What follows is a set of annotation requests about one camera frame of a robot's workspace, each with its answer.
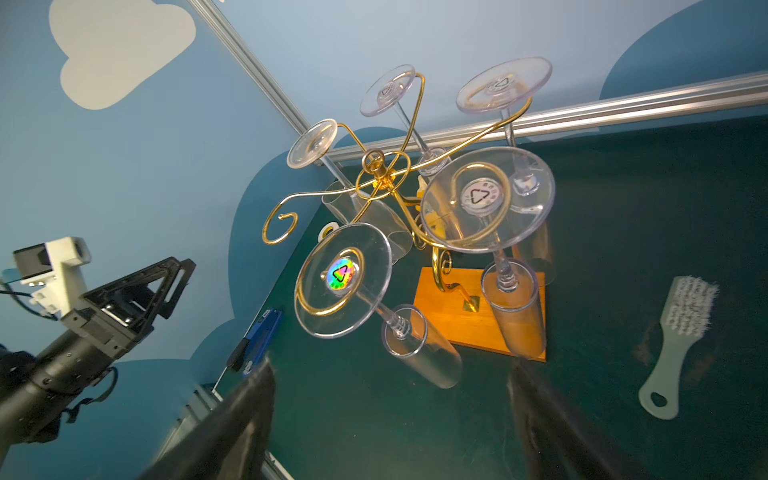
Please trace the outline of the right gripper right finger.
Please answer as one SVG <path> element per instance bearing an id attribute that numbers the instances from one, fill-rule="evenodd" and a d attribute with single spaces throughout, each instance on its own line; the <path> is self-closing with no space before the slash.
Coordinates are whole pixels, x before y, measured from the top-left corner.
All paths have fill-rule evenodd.
<path id="1" fill-rule="evenodd" d="M 508 380 L 511 408 L 531 479 L 652 479 L 638 460 L 612 443 L 527 360 Z"/>

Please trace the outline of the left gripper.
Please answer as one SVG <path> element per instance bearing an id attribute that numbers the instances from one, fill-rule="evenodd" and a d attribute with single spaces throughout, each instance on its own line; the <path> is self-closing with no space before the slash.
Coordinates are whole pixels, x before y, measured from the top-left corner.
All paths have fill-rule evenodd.
<path id="1" fill-rule="evenodd" d="M 116 360 L 172 315 L 196 264 L 168 257 L 86 292 L 63 325 Z"/>

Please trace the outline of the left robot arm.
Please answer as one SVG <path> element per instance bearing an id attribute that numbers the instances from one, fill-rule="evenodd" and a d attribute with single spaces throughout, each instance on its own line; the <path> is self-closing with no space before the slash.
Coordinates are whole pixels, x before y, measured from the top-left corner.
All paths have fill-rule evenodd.
<path id="1" fill-rule="evenodd" d="M 65 332 L 36 356 L 1 356 L 1 445 L 46 443 L 61 422 L 76 421 L 93 403 L 83 391 L 106 376 L 114 363 L 169 318 L 194 270 L 190 259 L 168 257 L 82 294 L 63 316 Z"/>

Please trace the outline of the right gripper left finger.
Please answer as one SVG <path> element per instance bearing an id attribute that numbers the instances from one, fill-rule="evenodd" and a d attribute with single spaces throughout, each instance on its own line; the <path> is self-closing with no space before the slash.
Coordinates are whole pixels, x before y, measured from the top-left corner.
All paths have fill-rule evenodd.
<path id="1" fill-rule="evenodd" d="M 142 479 L 263 479 L 276 396 L 265 359 Z"/>

